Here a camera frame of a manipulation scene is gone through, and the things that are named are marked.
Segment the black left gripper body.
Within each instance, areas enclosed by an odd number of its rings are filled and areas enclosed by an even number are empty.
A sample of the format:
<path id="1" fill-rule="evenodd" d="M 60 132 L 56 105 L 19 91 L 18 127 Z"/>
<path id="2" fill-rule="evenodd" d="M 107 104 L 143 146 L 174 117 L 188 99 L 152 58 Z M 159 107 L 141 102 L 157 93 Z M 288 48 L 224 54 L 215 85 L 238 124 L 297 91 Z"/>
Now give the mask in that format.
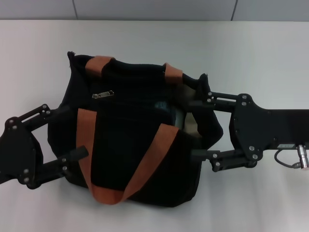
<path id="1" fill-rule="evenodd" d="M 0 137 L 0 183 L 16 179 L 32 186 L 36 171 L 37 151 L 34 136 L 17 117 L 5 122 Z"/>

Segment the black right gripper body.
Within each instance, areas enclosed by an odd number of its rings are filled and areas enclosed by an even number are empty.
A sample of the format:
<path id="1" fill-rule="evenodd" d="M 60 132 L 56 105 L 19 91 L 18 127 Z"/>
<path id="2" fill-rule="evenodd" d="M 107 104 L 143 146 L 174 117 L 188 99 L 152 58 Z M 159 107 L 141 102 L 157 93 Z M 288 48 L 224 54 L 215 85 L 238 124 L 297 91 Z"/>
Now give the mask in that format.
<path id="1" fill-rule="evenodd" d="M 297 150 L 300 166 L 308 167 L 309 111 L 264 109 L 248 94 L 241 96 L 243 110 L 232 112 L 230 139 L 250 160 L 260 160 L 265 150 Z"/>

